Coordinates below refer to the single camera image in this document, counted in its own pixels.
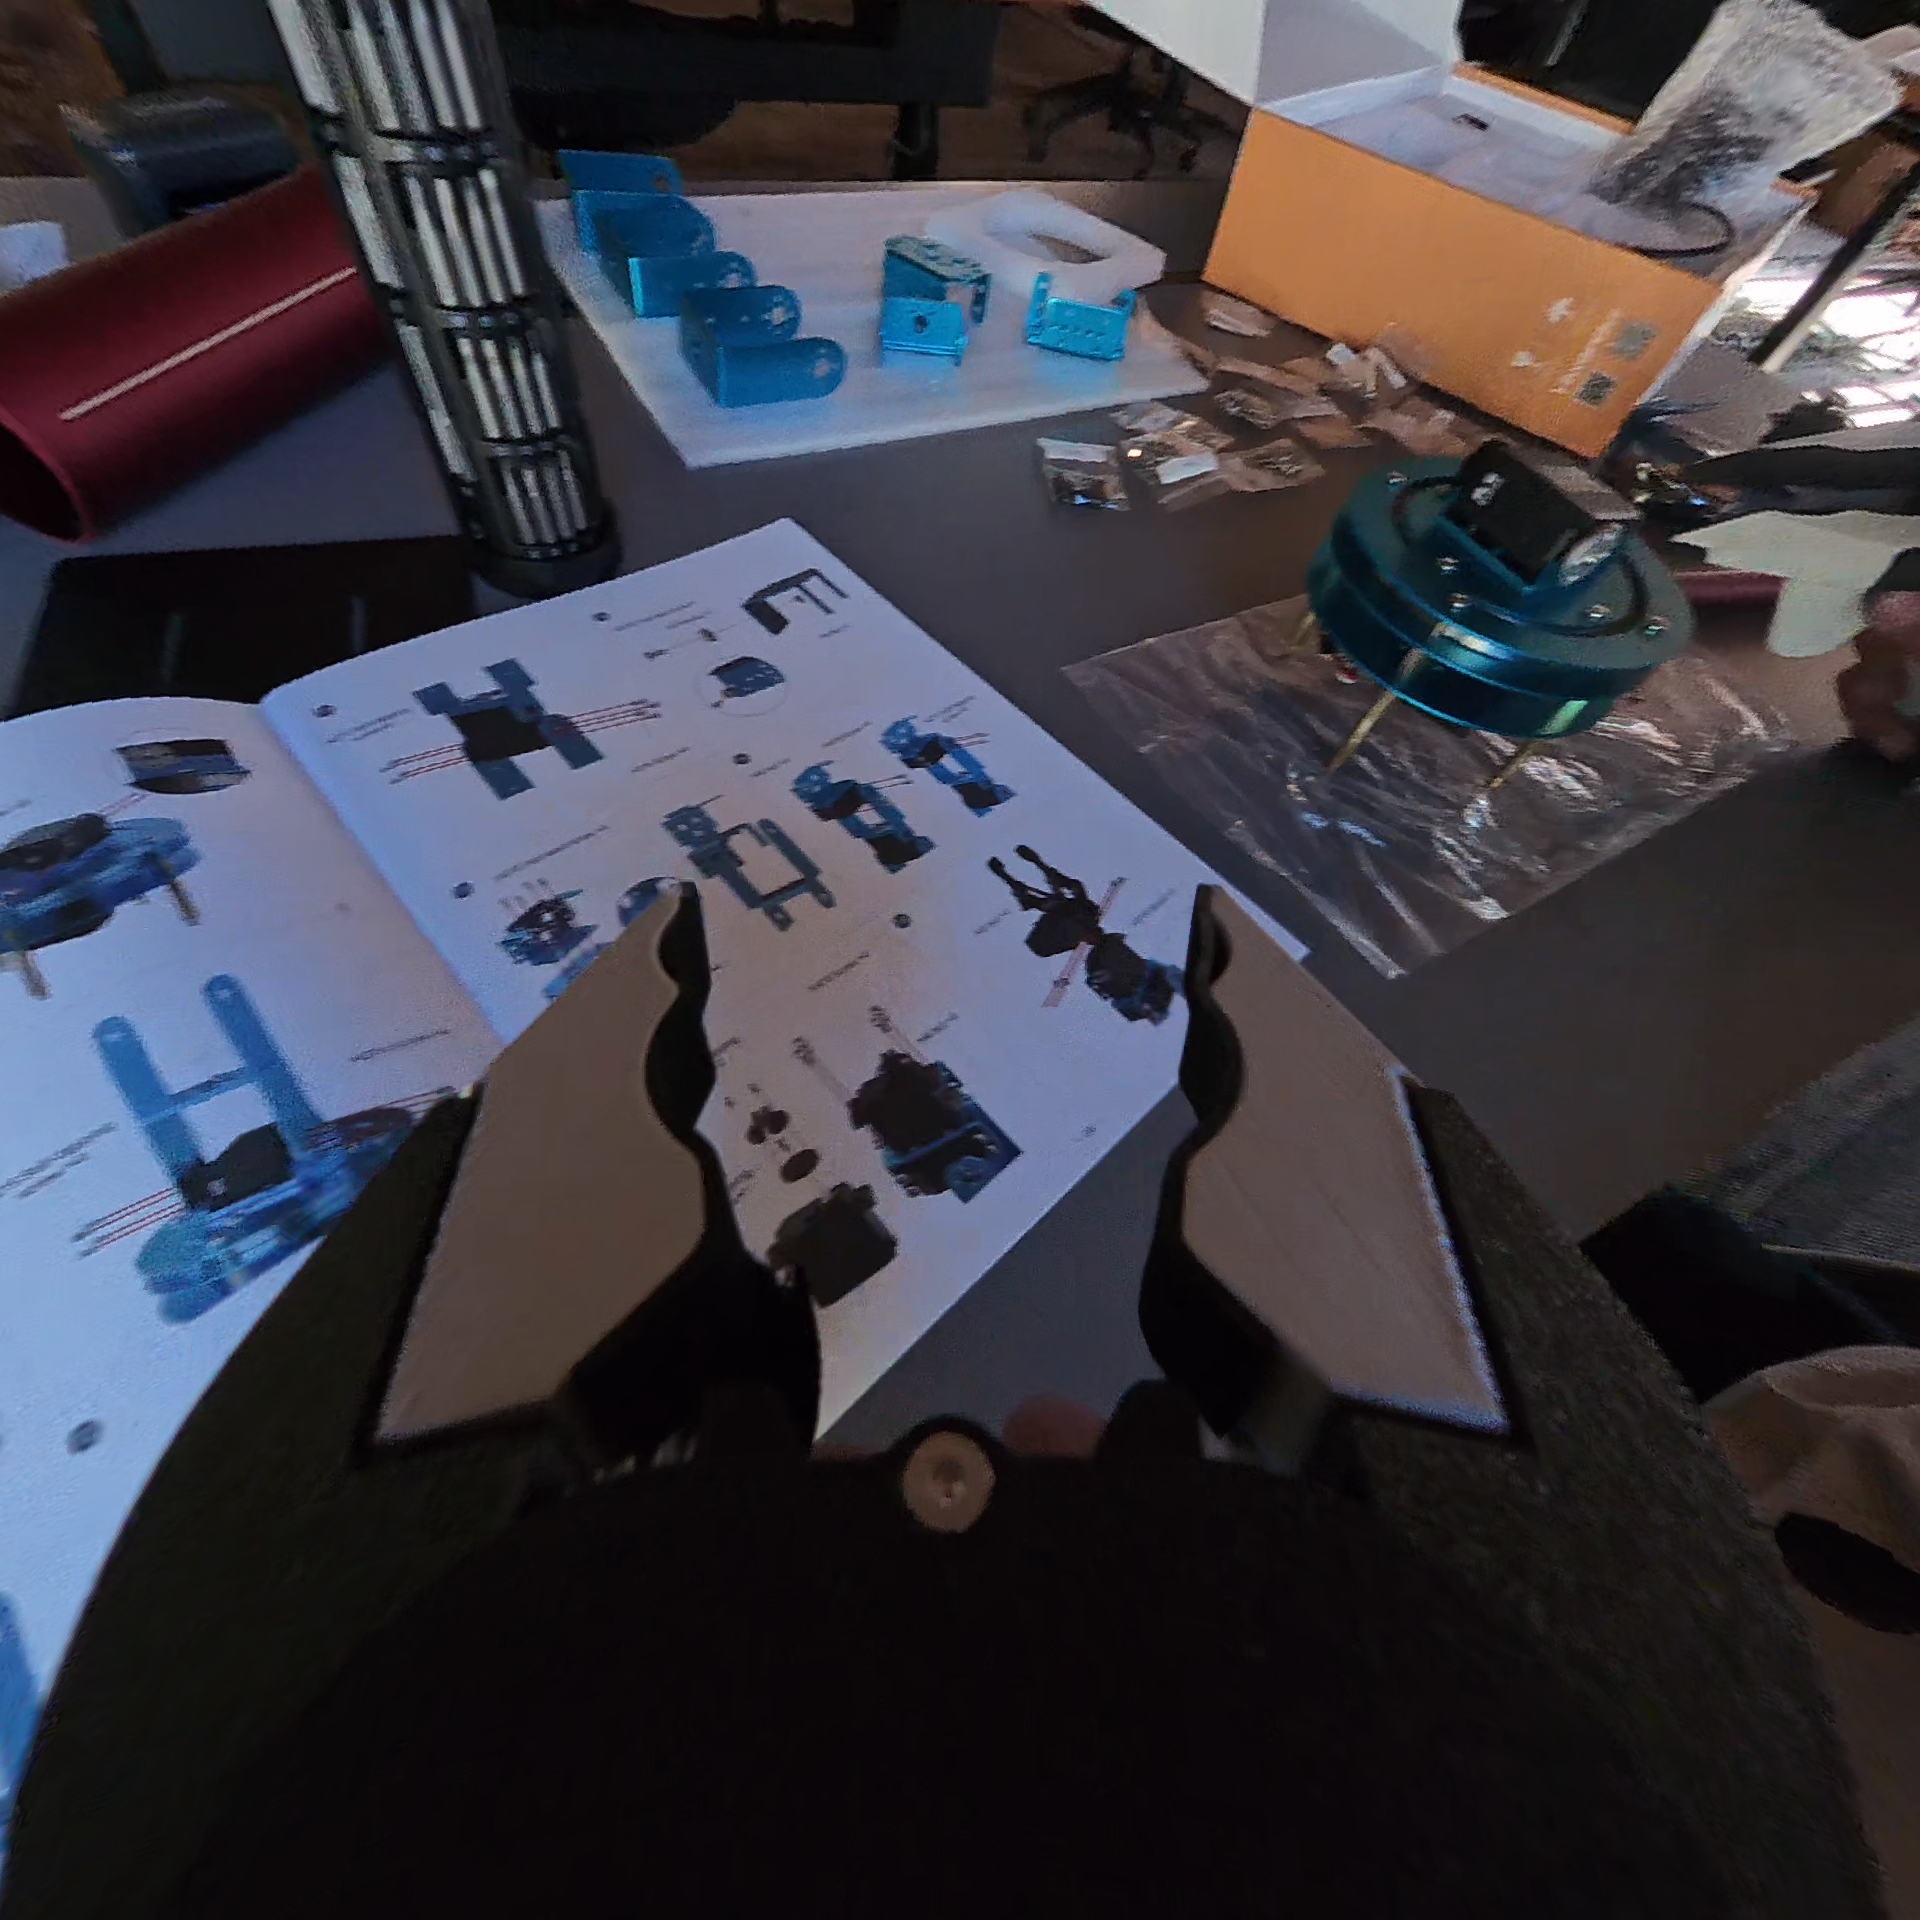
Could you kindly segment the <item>black screwdriver bit holder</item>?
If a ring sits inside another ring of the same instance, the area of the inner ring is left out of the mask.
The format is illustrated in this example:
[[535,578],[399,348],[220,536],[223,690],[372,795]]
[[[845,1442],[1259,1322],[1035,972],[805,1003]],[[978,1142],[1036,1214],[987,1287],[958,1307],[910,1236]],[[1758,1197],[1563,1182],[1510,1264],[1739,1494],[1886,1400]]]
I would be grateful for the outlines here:
[[468,565],[516,598],[620,565],[488,4],[271,4],[327,197]]

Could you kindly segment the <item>orange and white cardboard box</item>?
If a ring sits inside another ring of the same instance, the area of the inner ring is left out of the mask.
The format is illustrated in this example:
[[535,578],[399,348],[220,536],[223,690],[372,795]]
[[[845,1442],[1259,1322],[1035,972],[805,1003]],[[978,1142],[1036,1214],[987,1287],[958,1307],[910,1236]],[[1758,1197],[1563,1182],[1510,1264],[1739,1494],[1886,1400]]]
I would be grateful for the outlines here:
[[1456,58],[1456,4],[1101,4],[1250,108],[1204,276],[1344,342],[1391,329],[1425,377],[1572,454],[1603,454],[1739,286],[1803,223],[1774,181],[1704,260],[1624,248],[1370,156],[1321,125],[1425,85],[1489,94],[1572,132],[1624,122]]

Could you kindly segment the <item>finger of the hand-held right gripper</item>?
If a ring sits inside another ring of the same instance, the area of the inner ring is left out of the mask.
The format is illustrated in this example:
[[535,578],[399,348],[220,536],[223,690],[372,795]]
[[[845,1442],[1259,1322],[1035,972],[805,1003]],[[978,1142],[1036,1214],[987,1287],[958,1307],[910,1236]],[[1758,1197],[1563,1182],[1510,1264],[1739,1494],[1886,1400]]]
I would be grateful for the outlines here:
[[1720,568],[1779,581],[1873,584],[1897,555],[1897,518],[1769,512],[1675,533],[1672,540],[1701,550]]

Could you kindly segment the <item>grey plastic case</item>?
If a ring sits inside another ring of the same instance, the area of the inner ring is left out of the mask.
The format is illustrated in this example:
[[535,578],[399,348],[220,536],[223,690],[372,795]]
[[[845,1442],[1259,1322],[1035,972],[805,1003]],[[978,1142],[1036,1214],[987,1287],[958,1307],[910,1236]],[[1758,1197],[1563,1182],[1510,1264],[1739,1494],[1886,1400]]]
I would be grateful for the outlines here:
[[302,166],[271,106],[215,85],[61,104],[61,126],[122,237],[167,229]]

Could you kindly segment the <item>white foam insert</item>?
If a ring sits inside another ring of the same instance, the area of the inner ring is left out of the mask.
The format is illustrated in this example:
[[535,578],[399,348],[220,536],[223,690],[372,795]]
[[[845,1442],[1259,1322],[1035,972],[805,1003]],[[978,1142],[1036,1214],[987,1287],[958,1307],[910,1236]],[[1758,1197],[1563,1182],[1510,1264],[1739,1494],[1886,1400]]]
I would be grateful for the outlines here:
[[[1479,143],[1454,147],[1442,132],[1442,115],[1454,108],[1489,115],[1498,130]],[[1489,94],[1456,85],[1433,83],[1394,101],[1354,106],[1327,117],[1321,130],[1476,197],[1624,248],[1710,251],[1737,232],[1706,199],[1606,199],[1593,187],[1593,175],[1614,138],[1587,139],[1572,132],[1560,115],[1519,115]]]

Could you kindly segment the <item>grey desk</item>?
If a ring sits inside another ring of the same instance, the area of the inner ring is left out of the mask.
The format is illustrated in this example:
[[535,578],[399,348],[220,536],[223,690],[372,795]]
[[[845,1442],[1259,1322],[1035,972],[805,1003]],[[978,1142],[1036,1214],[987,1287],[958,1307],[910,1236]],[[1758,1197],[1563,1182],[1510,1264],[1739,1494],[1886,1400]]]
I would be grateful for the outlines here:
[[[1454,1092],[1523,1186],[1584,1237],[1649,1186],[1739,1146],[1771,1108],[1918,1020],[1918,797],[1831,749],[1835,656],[1774,660],[1750,607],[1701,646],[1793,717],[1777,761],[1444,958],[1386,978],[1259,874],[1068,685],[1066,667],[1300,588],[1327,483],[1165,514],[1043,502],[1035,431],[683,471],[598,341],[570,318],[628,565],[798,518],[857,578],[1246,888],[1422,1081]],[[399,374],[372,370],[88,547],[2,521],[2,713],[69,552],[367,540],[452,528]],[[938,1412],[999,1425],[1055,1391],[1113,1404],[1146,1371],[1133,1284],[1180,1099],[1142,1120],[830,1426],[889,1439]]]

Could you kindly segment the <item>person's blue jeans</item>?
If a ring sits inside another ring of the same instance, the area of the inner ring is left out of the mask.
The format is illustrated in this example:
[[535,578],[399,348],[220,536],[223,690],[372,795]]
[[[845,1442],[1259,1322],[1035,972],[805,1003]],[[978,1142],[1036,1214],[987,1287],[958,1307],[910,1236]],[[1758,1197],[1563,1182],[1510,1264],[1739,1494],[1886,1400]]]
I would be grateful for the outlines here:
[[1769,1241],[1672,1186],[1578,1246],[1698,1402],[1790,1361],[1918,1348],[1914,1264]]

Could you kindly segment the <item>large clear plastic bag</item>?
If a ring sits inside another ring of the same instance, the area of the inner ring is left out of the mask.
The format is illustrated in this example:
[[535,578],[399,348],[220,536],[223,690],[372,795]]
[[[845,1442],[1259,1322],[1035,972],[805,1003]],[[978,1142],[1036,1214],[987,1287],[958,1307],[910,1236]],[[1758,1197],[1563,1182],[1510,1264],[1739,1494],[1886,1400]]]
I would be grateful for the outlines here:
[[1523,752],[1371,708],[1304,595],[1150,637],[1066,678],[1264,874],[1285,877],[1378,972],[1408,972],[1557,893],[1799,752],[1790,717],[1687,655],[1592,733]]

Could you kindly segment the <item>white foam cutout piece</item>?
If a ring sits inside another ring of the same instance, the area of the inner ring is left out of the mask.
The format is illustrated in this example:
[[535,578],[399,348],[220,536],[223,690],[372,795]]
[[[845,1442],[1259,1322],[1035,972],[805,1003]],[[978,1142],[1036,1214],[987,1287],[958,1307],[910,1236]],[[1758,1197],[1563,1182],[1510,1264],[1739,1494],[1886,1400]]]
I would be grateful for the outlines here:
[[1030,185],[943,199],[922,235],[982,263],[992,294],[1009,304],[1028,302],[1036,276],[1058,297],[1107,304],[1165,272],[1154,242]]

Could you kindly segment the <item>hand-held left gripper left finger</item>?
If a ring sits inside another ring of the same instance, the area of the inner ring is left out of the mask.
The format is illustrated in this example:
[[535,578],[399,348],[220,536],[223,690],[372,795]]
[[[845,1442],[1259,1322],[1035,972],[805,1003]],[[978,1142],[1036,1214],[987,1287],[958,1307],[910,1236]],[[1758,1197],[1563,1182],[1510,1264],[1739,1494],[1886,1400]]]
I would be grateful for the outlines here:
[[668,883],[484,1077],[375,1436],[667,1445],[747,1369],[758,1260],[700,1113],[705,921]]

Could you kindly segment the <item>blue U bracket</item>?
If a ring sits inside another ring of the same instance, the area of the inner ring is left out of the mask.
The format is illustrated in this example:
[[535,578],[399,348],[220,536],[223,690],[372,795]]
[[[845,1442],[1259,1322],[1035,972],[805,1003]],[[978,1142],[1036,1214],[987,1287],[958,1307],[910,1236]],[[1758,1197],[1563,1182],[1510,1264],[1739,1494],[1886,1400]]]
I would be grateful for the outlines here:
[[1036,272],[1021,315],[1021,341],[1043,352],[1116,365],[1129,347],[1134,307],[1134,289],[1121,289],[1107,302],[1084,302],[1068,297],[1054,272]]

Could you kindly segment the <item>person's right hand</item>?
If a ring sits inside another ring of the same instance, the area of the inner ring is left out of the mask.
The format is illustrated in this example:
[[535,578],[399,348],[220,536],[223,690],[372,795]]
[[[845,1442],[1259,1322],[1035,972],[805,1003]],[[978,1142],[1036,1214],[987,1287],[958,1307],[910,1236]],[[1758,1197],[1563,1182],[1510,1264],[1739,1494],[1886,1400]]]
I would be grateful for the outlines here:
[[1893,763],[1918,761],[1918,591],[1882,591],[1867,603],[1835,693],[1855,741]]

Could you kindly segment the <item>teal round robot base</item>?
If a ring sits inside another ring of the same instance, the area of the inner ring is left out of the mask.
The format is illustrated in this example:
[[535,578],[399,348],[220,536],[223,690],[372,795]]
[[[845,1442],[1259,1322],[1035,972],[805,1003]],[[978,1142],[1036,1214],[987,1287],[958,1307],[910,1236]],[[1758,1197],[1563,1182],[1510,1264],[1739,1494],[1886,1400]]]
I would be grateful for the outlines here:
[[1581,588],[1523,591],[1440,521],[1456,464],[1364,473],[1307,564],[1322,652],[1374,688],[1327,772],[1403,707],[1515,741],[1503,781],[1540,745],[1597,726],[1693,646],[1693,605],[1641,521]]

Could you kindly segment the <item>red metal tube case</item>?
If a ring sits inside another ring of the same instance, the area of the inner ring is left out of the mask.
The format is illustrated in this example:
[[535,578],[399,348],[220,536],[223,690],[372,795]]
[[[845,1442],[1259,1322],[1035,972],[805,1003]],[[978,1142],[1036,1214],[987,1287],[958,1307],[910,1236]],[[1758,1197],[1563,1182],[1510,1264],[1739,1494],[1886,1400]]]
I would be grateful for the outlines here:
[[2,294],[2,514],[96,538],[389,348],[305,164]]

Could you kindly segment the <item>bubble wrap pouch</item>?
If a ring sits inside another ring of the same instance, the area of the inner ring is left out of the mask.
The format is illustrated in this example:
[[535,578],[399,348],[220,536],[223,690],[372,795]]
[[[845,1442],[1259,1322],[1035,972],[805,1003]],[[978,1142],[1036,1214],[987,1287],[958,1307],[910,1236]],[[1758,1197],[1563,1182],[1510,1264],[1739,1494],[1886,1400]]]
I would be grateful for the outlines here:
[[1906,83],[1808,4],[1720,4],[1584,190],[1642,211],[1722,211],[1876,125],[1903,106]]

